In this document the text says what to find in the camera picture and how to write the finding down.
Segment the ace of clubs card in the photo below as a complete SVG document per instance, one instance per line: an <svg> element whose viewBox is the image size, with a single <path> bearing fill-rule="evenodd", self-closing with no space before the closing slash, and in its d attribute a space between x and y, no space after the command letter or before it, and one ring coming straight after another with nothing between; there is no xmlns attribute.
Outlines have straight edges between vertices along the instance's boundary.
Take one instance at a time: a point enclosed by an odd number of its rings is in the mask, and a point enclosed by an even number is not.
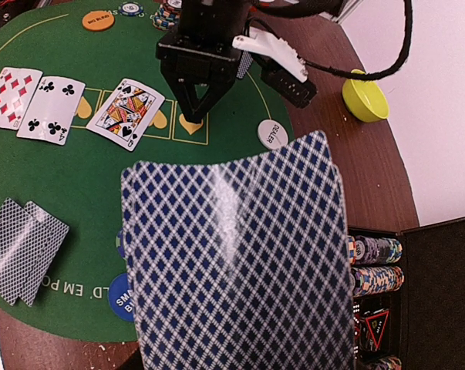
<svg viewBox="0 0 465 370"><path fill-rule="evenodd" d="M66 77L42 77L16 136L64 146L85 86Z"/></svg>

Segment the blue playing card deck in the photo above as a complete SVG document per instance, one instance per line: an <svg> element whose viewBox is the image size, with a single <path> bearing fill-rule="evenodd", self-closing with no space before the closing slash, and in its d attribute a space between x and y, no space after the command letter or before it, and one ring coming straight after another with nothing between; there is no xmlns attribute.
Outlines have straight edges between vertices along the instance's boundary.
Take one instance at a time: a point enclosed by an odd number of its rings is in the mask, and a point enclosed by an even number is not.
<svg viewBox="0 0 465 370"><path fill-rule="evenodd" d="M145 369L352 369L342 178L321 131L226 163L121 173Z"/></svg>

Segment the queen of spades card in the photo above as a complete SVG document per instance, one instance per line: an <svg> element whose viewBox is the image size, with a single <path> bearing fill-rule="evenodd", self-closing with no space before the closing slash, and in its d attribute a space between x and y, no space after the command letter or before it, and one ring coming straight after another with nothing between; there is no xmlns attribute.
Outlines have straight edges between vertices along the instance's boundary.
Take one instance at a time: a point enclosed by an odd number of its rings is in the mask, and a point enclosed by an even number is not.
<svg viewBox="0 0 465 370"><path fill-rule="evenodd" d="M122 79L86 128L133 152L164 101L155 89Z"/></svg>

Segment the orange big blind button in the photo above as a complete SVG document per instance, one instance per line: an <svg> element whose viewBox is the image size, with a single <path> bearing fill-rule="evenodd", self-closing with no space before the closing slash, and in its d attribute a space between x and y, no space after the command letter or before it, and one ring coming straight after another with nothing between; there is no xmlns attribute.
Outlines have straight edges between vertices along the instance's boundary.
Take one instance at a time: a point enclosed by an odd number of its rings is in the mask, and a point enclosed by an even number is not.
<svg viewBox="0 0 465 370"><path fill-rule="evenodd" d="M91 32L101 32L111 28L115 23L115 17L111 12L92 11L83 16L82 26Z"/></svg>

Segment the white dealer button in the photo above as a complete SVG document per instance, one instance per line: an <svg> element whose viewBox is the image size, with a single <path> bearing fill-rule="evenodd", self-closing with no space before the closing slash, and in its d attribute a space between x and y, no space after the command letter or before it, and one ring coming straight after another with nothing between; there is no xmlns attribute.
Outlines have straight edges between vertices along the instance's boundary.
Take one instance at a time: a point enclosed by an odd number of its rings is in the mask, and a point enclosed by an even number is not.
<svg viewBox="0 0 465 370"><path fill-rule="evenodd" d="M264 119L258 124L258 139L269 150L276 150L288 144L288 133L277 121Z"/></svg>

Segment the red white chip stack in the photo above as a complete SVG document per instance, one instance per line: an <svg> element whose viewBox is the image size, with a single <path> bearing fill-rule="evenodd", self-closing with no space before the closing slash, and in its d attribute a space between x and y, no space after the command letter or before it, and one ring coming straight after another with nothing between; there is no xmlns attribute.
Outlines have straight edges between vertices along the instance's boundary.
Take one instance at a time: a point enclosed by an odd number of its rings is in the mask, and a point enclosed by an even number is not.
<svg viewBox="0 0 465 370"><path fill-rule="evenodd" d="M172 29L180 20L181 9L181 0L163 0L153 15L153 26L162 31Z"/></svg>

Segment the blue playing card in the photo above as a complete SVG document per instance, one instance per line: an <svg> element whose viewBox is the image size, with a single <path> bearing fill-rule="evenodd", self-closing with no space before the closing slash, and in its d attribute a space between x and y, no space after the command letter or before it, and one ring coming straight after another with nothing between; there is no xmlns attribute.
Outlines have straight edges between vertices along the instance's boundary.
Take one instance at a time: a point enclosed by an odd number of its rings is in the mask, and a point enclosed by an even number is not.
<svg viewBox="0 0 465 370"><path fill-rule="evenodd" d="M0 297L13 305L32 272L49 231L14 200L0 206Z"/></svg>
<svg viewBox="0 0 465 370"><path fill-rule="evenodd" d="M31 307L53 258L69 232L69 226L33 201L29 201L25 205L25 210L49 232L47 241L40 242L38 256L35 258L32 271L20 294L22 301L27 306Z"/></svg>
<svg viewBox="0 0 465 370"><path fill-rule="evenodd" d="M236 77L238 79L243 79L244 76L247 74L248 70L250 69L252 63L253 63L253 59L251 55L248 52L243 51L242 56L241 56L241 61L238 66L238 72L237 72Z"/></svg>

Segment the blue small blind button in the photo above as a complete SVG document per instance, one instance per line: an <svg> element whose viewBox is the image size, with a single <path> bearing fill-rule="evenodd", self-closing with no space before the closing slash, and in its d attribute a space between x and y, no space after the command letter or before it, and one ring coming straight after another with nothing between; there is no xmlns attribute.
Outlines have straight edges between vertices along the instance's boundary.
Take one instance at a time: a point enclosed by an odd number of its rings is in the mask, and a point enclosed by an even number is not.
<svg viewBox="0 0 465 370"><path fill-rule="evenodd" d="M109 286L108 302L113 313L128 322L134 322L135 309L131 296L127 273L119 274Z"/></svg>

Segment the ten of diamonds card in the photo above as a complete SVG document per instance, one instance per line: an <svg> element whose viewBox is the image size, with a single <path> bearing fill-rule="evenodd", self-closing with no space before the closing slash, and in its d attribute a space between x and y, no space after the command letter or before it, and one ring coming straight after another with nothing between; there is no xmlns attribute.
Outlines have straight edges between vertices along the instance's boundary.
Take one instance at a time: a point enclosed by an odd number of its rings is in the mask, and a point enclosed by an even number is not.
<svg viewBox="0 0 465 370"><path fill-rule="evenodd" d="M18 130L43 72L5 67L0 73L0 129Z"/></svg>

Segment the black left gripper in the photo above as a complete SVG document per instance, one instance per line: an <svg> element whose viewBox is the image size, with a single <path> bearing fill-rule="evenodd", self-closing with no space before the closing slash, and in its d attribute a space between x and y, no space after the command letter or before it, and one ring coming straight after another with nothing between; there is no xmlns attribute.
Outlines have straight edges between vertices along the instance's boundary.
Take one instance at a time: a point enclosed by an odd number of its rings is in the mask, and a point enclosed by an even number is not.
<svg viewBox="0 0 465 370"><path fill-rule="evenodd" d="M157 43L160 70L186 121L199 123L234 85L241 35L251 5L247 1L183 1L178 24ZM208 86L197 101L195 85Z"/></svg>

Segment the green white small chip stack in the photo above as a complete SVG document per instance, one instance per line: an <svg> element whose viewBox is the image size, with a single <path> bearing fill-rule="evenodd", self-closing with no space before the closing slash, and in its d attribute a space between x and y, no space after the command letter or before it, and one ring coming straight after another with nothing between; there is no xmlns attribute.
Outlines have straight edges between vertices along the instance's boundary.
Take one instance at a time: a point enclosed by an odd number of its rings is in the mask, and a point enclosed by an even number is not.
<svg viewBox="0 0 465 370"><path fill-rule="evenodd" d="M135 1L121 3L118 10L121 15L130 17L139 16L143 14L143 6Z"/></svg>

